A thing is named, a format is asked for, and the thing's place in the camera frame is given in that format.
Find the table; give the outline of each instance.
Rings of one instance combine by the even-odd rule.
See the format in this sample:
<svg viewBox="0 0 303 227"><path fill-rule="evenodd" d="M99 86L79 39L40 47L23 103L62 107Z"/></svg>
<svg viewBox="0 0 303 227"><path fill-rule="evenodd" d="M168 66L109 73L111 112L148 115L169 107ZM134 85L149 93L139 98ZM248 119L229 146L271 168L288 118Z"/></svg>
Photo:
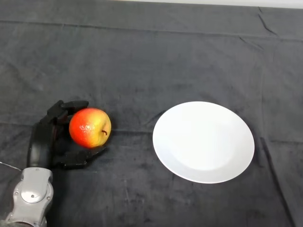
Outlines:
<svg viewBox="0 0 303 227"><path fill-rule="evenodd" d="M0 1L0 161L25 168L31 125L59 99L87 99L113 134L88 168L53 171L48 226L302 226L302 21L295 9ZM187 101L248 124L256 150L243 174L198 184L158 160L153 127ZM5 218L20 172L0 172Z"/></svg>

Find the white wall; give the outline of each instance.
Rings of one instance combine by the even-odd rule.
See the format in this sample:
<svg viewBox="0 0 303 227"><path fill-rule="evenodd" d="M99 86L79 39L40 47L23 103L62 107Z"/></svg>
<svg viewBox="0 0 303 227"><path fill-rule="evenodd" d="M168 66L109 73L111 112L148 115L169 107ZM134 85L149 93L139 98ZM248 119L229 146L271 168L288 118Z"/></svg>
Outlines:
<svg viewBox="0 0 303 227"><path fill-rule="evenodd" d="M303 9L303 0L133 0L133 1Z"/></svg>

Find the plate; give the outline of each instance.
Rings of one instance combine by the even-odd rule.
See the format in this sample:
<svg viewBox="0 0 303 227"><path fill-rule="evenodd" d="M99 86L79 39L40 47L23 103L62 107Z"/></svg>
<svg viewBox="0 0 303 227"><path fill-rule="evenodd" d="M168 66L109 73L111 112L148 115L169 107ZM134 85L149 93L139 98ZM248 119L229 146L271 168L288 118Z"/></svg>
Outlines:
<svg viewBox="0 0 303 227"><path fill-rule="evenodd" d="M166 111L152 135L159 160L174 174L198 183L220 183L250 164L255 144L247 124L231 110L208 102Z"/></svg>

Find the robotic hand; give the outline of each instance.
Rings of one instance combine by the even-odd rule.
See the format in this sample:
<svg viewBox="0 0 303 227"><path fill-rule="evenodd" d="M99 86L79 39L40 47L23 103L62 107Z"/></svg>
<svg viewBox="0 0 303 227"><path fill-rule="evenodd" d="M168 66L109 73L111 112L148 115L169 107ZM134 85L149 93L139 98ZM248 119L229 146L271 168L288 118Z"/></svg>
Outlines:
<svg viewBox="0 0 303 227"><path fill-rule="evenodd" d="M32 227L46 227L45 214L53 199L52 167L65 169L81 168L87 161L98 155L104 147L69 152L57 157L54 143L77 111L87 108L87 101L64 103L58 101L47 115L36 123L32 130L27 154L27 168L23 170L20 182L14 189L14 208L6 218L4 226L14 227L13 223Z"/></svg>

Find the black tablecloth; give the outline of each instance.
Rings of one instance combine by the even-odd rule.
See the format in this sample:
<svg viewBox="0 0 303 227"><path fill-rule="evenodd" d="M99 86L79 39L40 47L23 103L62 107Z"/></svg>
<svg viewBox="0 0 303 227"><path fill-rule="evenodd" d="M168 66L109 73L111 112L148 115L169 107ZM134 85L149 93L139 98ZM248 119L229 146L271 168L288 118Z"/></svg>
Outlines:
<svg viewBox="0 0 303 227"><path fill-rule="evenodd" d="M0 161L24 168L31 125L59 99L87 99L112 119L111 140L86 169L53 171L48 226L300 227L302 21L294 9L2 0ZM158 160L153 127L187 101L249 125L243 174L198 184ZM7 200L19 171L0 173Z"/></svg>

